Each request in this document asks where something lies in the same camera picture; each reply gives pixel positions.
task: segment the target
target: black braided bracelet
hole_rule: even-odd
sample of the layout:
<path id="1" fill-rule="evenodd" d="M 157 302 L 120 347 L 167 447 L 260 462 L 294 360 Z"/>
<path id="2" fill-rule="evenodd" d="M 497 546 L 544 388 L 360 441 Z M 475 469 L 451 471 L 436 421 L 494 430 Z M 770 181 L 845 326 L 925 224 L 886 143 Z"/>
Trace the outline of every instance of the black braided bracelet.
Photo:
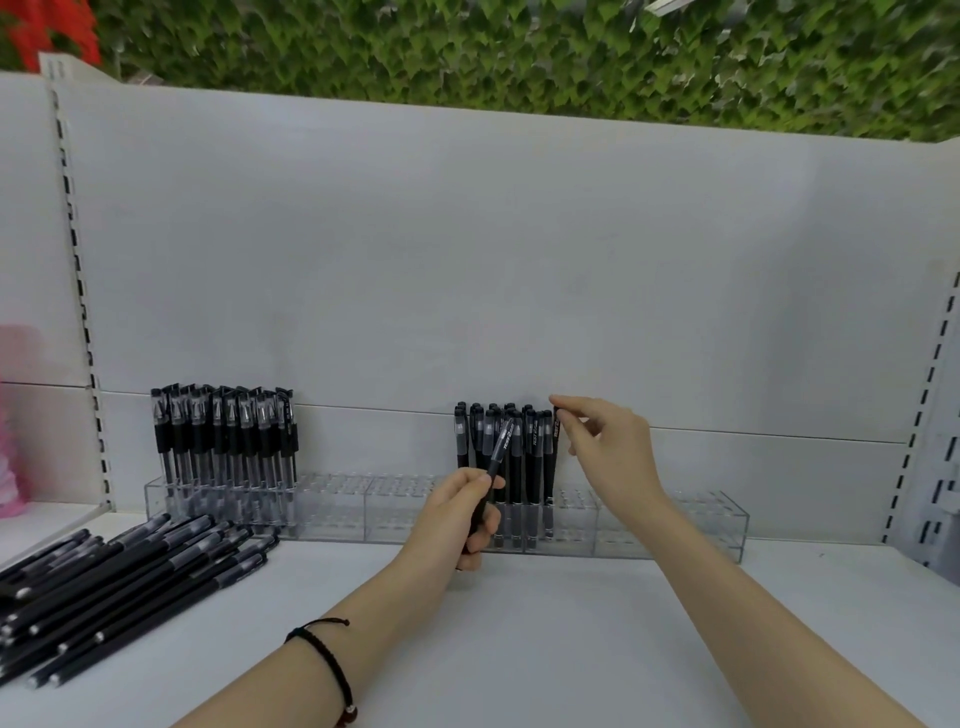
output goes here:
<path id="1" fill-rule="evenodd" d="M 320 656 L 326 660 L 326 663 L 330 665 L 330 671 L 333 673 L 333 677 L 336 679 L 337 685 L 340 686 L 340 692 L 344 694 L 344 705 L 346 705 L 346 707 L 344 708 L 343 713 L 340 715 L 340 720 L 337 721 L 337 728 L 343 728 L 343 726 L 349 725 L 357 719 L 357 707 L 353 704 L 353 691 L 350 689 L 350 683 L 347 682 L 347 676 L 340 667 L 340 663 L 337 662 L 337 658 L 333 656 L 333 653 L 330 652 L 329 648 L 320 641 L 320 638 L 317 637 L 317 635 L 307 629 L 307 627 L 310 625 L 319 624 L 320 622 L 343 624 L 345 627 L 350 626 L 349 619 L 340 619 L 338 617 L 314 619 L 313 621 L 308 621 L 303 627 L 297 627 L 297 629 L 287 635 L 287 639 L 284 640 L 283 643 L 287 644 L 295 637 L 299 637 L 308 642 L 311 647 L 317 650 Z"/>

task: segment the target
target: finger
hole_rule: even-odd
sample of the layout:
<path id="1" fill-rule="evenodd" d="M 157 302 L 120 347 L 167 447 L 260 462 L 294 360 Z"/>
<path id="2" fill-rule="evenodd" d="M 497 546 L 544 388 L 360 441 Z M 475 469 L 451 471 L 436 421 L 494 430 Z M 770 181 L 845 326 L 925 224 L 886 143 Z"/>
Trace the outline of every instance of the finger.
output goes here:
<path id="1" fill-rule="evenodd" d="M 487 503 L 487 505 L 484 506 L 483 527 L 478 528 L 474 533 L 469 535 L 467 538 L 467 551 L 470 553 L 482 551 L 489 546 L 491 535 L 496 533 L 496 529 L 500 527 L 500 518 L 500 509 L 492 503 Z"/>
<path id="2" fill-rule="evenodd" d="M 460 571 L 476 571 L 483 563 L 483 556 L 479 553 L 465 553 L 457 560 L 457 569 Z"/>
<path id="3" fill-rule="evenodd" d="M 464 486 L 476 480 L 481 475 L 486 475 L 486 473 L 478 468 L 460 468 L 459 470 L 455 470 L 444 478 L 444 482 L 433 489 L 433 493 L 430 494 L 430 499 L 435 502 L 446 503 L 460 493 Z"/>
<path id="4" fill-rule="evenodd" d="M 498 475 L 494 480 L 493 487 L 502 488 L 503 486 L 504 480 Z M 476 480 L 471 480 L 471 482 L 461 488 L 460 492 L 454 496 L 450 502 L 455 503 L 458 510 L 472 514 L 477 503 L 480 502 L 481 498 L 487 496 L 490 488 L 490 476 L 482 473 Z"/>
<path id="5" fill-rule="evenodd" d="M 571 450 L 583 454 L 589 448 L 596 447 L 596 440 L 593 439 L 593 435 L 587 429 L 587 426 L 580 422 L 579 418 L 571 415 L 565 409 L 557 410 L 557 417 L 560 418 L 560 423 L 564 426 L 566 436 L 570 438 Z"/>
<path id="6" fill-rule="evenodd" d="M 593 397 L 565 397 L 550 395 L 550 401 L 577 417 L 589 417 L 601 426 L 610 421 L 610 417 L 619 409 L 615 404 Z"/>
<path id="7" fill-rule="evenodd" d="M 467 553 L 476 553 L 482 551 L 490 545 L 491 535 L 486 528 L 478 528 L 467 538 Z"/>

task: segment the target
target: hand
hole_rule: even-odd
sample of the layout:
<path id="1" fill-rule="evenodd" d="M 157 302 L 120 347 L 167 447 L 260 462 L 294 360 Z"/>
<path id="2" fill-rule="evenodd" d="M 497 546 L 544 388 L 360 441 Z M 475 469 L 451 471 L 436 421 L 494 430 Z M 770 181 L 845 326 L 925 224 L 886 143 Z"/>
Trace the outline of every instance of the hand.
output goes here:
<path id="1" fill-rule="evenodd" d="M 570 438 L 570 454 L 611 513 L 634 527 L 651 509 L 669 503 L 646 420 L 606 400 L 554 395 L 550 401 L 560 408 L 557 416 Z"/>
<path id="2" fill-rule="evenodd" d="M 418 582 L 423 595 L 439 603 L 454 569 L 476 571 L 479 551 L 490 543 L 500 525 L 500 512 L 487 504 L 484 522 L 468 537 L 470 517 L 490 490 L 490 476 L 476 468 L 461 468 L 446 477 L 427 498 L 395 565 Z M 494 488 L 503 488 L 497 477 Z M 463 553 L 464 543 L 468 553 Z"/>

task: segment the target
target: black pen lying on shelf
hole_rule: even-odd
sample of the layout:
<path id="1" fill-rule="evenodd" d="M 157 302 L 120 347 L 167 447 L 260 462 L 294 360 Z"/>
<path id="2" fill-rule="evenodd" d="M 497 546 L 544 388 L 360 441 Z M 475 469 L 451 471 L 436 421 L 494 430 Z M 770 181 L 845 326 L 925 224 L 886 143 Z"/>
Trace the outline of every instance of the black pen lying on shelf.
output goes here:
<path id="1" fill-rule="evenodd" d="M 64 541 L 83 538 L 84 546 L 102 542 L 84 532 Z M 167 609 L 172 599 L 179 607 L 168 610 L 168 616 L 234 583 L 251 570 L 251 559 L 262 563 L 266 551 L 277 543 L 276 533 L 252 538 L 248 528 L 230 522 L 212 523 L 208 516 L 173 522 L 164 515 L 128 529 L 107 544 L 100 544 L 102 552 L 108 554 L 106 560 L 77 574 L 62 589 L 40 595 L 8 615 L 3 623 L 8 636 L 4 638 L 7 646 L 0 649 L 0 684 L 45 663 L 31 677 L 32 686 L 39 687 L 48 679 L 54 685 L 65 681 L 62 671 L 82 671 L 79 661 L 95 648 L 96 662 L 116 651 L 118 643 L 110 635 L 123 643 L 132 641 L 134 635 L 165 620 L 158 613 Z M 52 550 L 43 549 L 0 575 L 5 580 L 15 579 L 22 567 L 61 546 L 65 543 Z M 104 574 L 111 577 L 104 579 Z M 76 598 L 64 600 L 68 592 Z M 113 646 L 101 649 L 105 647 L 102 642 Z M 53 679 L 58 673 L 60 678 Z"/>
<path id="2" fill-rule="evenodd" d="M 49 674 L 50 684 L 59 687 L 67 683 L 194 604 L 222 589 L 233 586 L 266 563 L 266 554 L 255 554 L 232 569 L 211 576 L 201 586 L 178 595 L 179 598 L 166 602 L 163 607 L 140 617 L 138 621 L 129 624 L 126 631 L 120 634 L 105 638 L 104 632 L 98 632 L 97 637 L 102 639 L 98 639 L 95 646 L 91 646 L 74 660 L 67 661 L 62 666 L 57 666 L 57 669 Z"/>

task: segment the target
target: forearm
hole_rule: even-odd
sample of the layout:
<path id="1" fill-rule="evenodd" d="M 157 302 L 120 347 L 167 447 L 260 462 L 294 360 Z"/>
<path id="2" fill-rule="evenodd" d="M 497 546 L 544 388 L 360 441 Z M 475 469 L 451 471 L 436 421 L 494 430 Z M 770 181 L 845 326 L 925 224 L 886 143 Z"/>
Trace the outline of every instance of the forearm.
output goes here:
<path id="1" fill-rule="evenodd" d="M 628 526 L 759 728 L 922 724 L 720 553 L 672 504 Z"/>
<path id="2" fill-rule="evenodd" d="M 342 624 L 315 624 L 316 634 L 336 657 L 354 700 L 370 684 L 390 650 L 416 621 L 415 585 L 387 567 L 325 617 Z M 304 640 L 293 639 L 215 694 L 175 728 L 328 728 L 344 700 L 324 658 Z"/>

